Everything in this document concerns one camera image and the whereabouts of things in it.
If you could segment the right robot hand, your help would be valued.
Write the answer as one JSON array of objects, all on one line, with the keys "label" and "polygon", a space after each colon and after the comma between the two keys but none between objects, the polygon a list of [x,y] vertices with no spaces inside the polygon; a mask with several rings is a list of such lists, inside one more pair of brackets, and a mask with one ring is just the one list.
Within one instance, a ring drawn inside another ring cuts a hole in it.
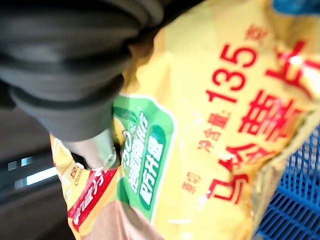
[{"label": "right robot hand", "polygon": [[112,105],[131,62],[129,44],[195,0],[3,0],[0,81],[91,169],[111,168]]}]

